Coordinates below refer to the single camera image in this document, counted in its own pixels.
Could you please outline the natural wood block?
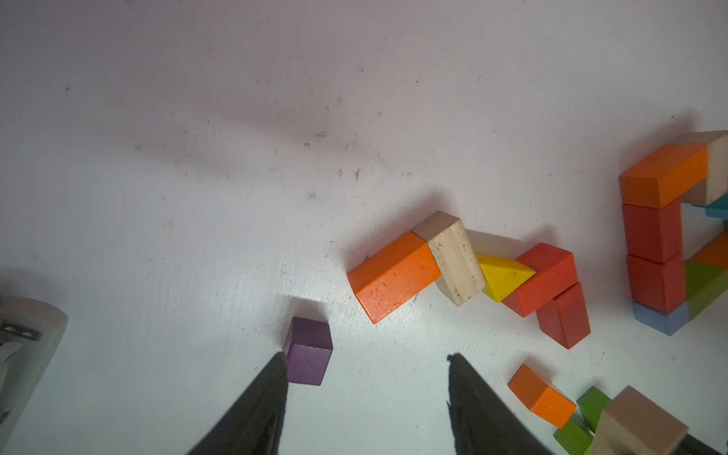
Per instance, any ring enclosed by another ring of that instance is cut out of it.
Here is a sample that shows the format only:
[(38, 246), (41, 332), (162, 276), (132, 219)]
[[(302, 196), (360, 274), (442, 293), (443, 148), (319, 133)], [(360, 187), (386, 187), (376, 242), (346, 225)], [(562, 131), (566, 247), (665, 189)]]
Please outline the natural wood block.
[(411, 232), (427, 244), (441, 272), (438, 286), (456, 306), (486, 288), (485, 276), (460, 218), (438, 210)]
[(687, 133), (674, 138), (669, 145), (700, 144), (708, 150), (707, 178), (682, 196), (682, 202), (708, 206), (727, 193), (727, 131)]
[(604, 407), (591, 454), (673, 454), (688, 426), (627, 386)]

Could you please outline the red block pair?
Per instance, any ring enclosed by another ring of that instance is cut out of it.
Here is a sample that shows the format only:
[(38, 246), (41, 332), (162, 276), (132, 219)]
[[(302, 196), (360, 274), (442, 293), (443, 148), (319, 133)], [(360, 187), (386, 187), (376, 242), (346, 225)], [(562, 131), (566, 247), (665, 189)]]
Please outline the red block pair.
[(583, 286), (577, 282), (537, 311), (540, 330), (570, 350), (591, 333)]
[(536, 312), (578, 281), (574, 254), (557, 246), (539, 243), (516, 261), (532, 268), (536, 274), (502, 303), (523, 318)]

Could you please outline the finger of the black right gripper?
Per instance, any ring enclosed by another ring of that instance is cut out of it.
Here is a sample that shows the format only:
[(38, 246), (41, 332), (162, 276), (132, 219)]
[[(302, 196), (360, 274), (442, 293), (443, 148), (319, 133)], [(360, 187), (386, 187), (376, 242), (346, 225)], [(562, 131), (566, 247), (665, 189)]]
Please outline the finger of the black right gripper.
[(696, 437), (686, 434), (680, 445), (676, 448), (676, 455), (722, 455)]

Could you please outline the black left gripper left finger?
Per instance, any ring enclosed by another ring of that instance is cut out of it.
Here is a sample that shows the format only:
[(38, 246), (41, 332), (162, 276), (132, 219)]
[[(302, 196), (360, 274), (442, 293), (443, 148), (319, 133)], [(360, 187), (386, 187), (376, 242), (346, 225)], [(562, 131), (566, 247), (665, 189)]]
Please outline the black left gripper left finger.
[(275, 354), (191, 454), (277, 454), (288, 393), (286, 355)]

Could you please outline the red block front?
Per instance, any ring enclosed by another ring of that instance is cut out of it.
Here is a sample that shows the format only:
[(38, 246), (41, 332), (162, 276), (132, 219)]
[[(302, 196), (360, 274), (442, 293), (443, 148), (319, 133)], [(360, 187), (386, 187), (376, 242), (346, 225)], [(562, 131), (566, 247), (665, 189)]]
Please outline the red block front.
[(682, 252), (665, 263), (629, 255), (627, 265), (633, 301), (667, 314), (686, 300), (686, 268)]

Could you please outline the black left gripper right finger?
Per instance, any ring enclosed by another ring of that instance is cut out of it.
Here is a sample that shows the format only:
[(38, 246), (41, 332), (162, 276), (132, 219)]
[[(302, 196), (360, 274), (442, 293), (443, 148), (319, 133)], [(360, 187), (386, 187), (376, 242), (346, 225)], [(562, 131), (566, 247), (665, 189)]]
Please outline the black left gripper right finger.
[(549, 452), (460, 354), (449, 361), (449, 417), (458, 454)]

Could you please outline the light blue cube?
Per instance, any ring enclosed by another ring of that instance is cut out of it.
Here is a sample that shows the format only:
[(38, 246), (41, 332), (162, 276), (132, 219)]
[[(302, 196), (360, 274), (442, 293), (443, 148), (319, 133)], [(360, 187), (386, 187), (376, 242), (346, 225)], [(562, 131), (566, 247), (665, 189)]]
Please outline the light blue cube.
[(667, 336), (672, 336), (690, 321), (688, 302), (669, 313), (662, 313), (636, 301), (632, 304), (635, 320)]

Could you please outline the orange block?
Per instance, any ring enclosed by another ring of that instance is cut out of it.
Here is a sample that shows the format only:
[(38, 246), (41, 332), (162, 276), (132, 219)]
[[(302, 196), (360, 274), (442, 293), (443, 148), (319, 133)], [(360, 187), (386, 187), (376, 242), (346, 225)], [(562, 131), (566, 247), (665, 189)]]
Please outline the orange block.
[(728, 232), (724, 231), (706, 244), (692, 258), (702, 264), (728, 269)]
[(708, 175), (708, 149), (701, 144), (667, 145), (619, 176), (622, 202), (665, 208)]
[(347, 273), (350, 286), (372, 324), (441, 277), (427, 243), (406, 232)]
[(531, 413), (556, 428), (564, 428), (576, 411), (576, 403), (526, 364), (519, 367), (508, 388)]

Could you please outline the green block row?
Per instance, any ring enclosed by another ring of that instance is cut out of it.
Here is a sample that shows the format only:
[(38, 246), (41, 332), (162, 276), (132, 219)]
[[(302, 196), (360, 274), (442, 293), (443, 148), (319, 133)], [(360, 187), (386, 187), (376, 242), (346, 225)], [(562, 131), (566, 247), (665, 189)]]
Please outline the green block row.
[(589, 388), (576, 400), (585, 424), (593, 433), (596, 432), (602, 411), (610, 402), (612, 402), (612, 398), (595, 386)]
[(569, 455), (590, 455), (593, 433), (577, 419), (571, 418), (554, 433), (554, 438)]
[(694, 320), (727, 290), (727, 270), (693, 260), (684, 266), (689, 318)]

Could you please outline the red block small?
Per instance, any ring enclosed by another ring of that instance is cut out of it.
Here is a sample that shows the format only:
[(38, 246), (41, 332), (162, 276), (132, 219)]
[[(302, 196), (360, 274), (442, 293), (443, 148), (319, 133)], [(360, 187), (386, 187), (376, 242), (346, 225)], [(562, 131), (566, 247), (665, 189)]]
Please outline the red block small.
[(680, 199), (661, 209), (623, 204), (622, 213), (629, 255), (661, 264), (683, 251)]

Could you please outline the purple cube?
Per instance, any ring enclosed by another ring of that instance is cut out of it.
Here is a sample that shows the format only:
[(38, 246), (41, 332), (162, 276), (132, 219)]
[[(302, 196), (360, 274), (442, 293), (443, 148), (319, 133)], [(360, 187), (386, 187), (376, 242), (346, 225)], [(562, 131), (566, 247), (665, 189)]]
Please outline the purple cube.
[(331, 329), (327, 322), (292, 318), (284, 343), (288, 380), (291, 383), (320, 386), (333, 350)]

